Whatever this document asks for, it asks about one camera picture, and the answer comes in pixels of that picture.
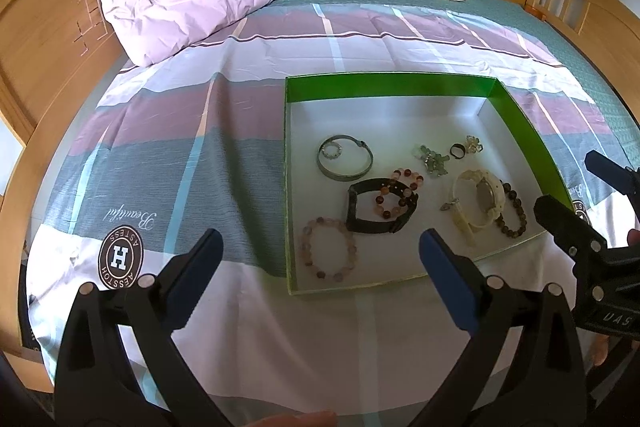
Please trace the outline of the operator right hand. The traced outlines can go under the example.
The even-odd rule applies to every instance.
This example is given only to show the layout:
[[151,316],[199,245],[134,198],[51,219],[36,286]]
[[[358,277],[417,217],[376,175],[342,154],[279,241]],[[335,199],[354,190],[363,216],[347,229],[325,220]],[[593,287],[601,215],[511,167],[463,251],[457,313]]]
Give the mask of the operator right hand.
[[[631,229],[627,234],[627,242],[630,246],[638,244],[640,241],[640,231]],[[610,345],[610,337],[598,334],[594,337],[591,345],[591,360],[595,366],[600,366],[608,357],[608,346]]]

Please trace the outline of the operator left hand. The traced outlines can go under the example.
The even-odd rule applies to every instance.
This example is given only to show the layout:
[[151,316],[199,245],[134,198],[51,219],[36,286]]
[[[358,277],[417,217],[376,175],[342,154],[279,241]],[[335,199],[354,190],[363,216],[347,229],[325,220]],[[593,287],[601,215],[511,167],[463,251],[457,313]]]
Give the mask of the operator left hand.
[[332,411],[297,415],[277,415],[262,418],[246,427],[336,427],[337,416]]

